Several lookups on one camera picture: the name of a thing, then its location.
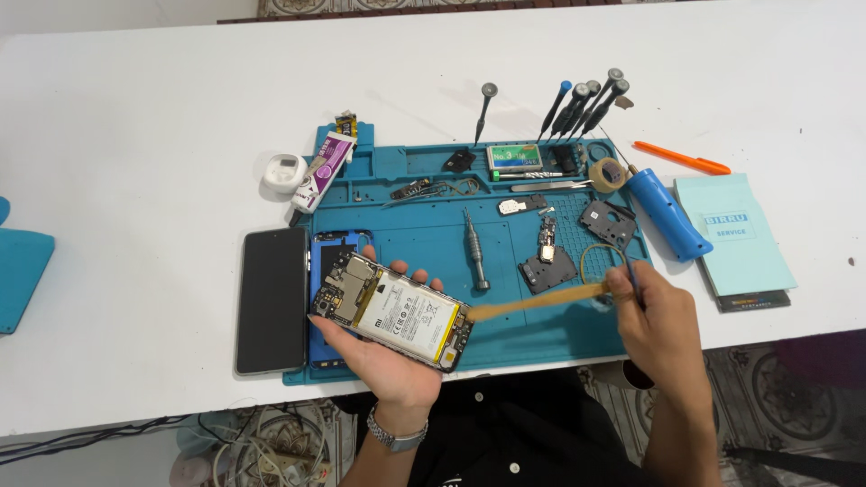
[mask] rubber band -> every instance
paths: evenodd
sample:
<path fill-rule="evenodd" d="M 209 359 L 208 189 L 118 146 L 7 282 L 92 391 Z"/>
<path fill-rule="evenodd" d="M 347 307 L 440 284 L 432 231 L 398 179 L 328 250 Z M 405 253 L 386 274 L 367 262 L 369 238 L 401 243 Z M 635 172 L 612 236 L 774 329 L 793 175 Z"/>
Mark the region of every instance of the rubber band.
<path fill-rule="evenodd" d="M 623 263 L 627 262 L 625 260 L 625 254 L 623 254 L 623 252 L 620 249 L 614 247 L 613 245 L 609 245 L 607 243 L 595 243 L 593 245 L 590 245 L 589 247 L 584 249 L 584 253 L 580 254 L 580 267 L 579 267 L 580 280 L 583 281 L 584 284 L 588 284 L 588 282 L 586 281 L 586 278 L 584 277 L 584 257 L 586 257 L 586 252 L 589 252 L 590 249 L 595 249 L 596 247 L 608 247 L 608 248 L 614 249 L 617 252 L 617 254 L 619 254 L 619 258 L 623 259 Z"/>

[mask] blue notebook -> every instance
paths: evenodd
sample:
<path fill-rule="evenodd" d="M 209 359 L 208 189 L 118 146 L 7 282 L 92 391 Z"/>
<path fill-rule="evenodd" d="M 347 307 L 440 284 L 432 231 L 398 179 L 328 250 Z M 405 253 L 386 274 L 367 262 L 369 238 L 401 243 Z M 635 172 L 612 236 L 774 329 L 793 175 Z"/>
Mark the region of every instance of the blue notebook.
<path fill-rule="evenodd" d="M 702 259 L 715 295 L 797 287 L 746 174 L 676 179 L 674 189 L 692 225 L 713 243 Z"/>

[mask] blue cloth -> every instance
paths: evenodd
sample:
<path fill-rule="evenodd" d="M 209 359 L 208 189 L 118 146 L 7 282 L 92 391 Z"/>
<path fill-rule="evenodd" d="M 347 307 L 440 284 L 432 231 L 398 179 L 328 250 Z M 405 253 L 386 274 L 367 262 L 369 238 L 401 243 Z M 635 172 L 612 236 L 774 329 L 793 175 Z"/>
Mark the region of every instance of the blue cloth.
<path fill-rule="evenodd" d="M 9 215 L 0 198 L 0 223 Z M 0 228 L 0 333 L 12 333 L 30 302 L 54 252 L 54 237 L 35 231 Z"/>

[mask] blue phone back cover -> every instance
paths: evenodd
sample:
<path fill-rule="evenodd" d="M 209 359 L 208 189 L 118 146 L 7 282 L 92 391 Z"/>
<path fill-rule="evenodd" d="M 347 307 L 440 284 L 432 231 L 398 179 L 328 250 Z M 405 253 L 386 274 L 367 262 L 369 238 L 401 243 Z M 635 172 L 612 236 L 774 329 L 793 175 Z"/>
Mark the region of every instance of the blue phone back cover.
<path fill-rule="evenodd" d="M 310 258 L 310 309 L 313 308 L 313 299 L 316 297 L 316 292 L 321 287 L 322 280 L 322 266 L 321 266 L 321 258 L 322 258 L 322 248 L 323 247 L 343 247 L 345 250 L 350 250 L 347 246 L 351 246 L 352 252 L 360 252 L 363 249 L 365 244 L 373 245 L 373 236 L 369 231 L 358 231 L 358 230 L 349 230 L 349 231 L 332 231 L 328 232 L 332 234 L 330 236 L 330 240 L 320 239 L 317 241 L 317 237 L 320 235 L 325 235 L 325 232 L 322 234 L 316 234 L 313 236 L 313 242 L 310 244 L 310 249 L 312 251 L 312 255 Z M 333 349 L 330 345 L 325 343 L 325 337 L 322 336 L 322 332 L 319 331 L 318 328 L 313 326 L 312 323 L 309 323 L 310 326 L 310 353 L 309 353 L 309 364 L 310 367 L 317 369 L 331 369 L 331 368 L 339 368 L 345 367 L 346 363 L 343 361 L 343 357 L 339 355 L 339 353 Z"/>

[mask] silver metal watch strap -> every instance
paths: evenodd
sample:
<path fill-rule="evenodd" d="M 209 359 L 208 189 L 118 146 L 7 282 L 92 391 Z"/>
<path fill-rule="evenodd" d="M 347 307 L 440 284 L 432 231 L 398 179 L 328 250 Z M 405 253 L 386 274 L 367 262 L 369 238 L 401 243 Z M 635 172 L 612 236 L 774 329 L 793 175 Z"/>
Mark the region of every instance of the silver metal watch strap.
<path fill-rule="evenodd" d="M 424 440 L 424 436 L 427 434 L 427 428 L 430 426 L 430 422 L 427 421 L 424 423 L 424 429 L 420 432 L 413 433 L 409 436 L 397 436 L 388 433 L 387 431 L 382 429 L 382 426 L 379 426 L 376 422 L 376 408 L 378 407 L 378 403 L 370 410 L 370 415 L 367 416 L 367 427 L 370 428 L 370 432 L 373 433 L 373 436 L 381 443 L 382 445 L 387 446 L 391 451 L 408 451 L 416 446 L 420 445 Z"/>

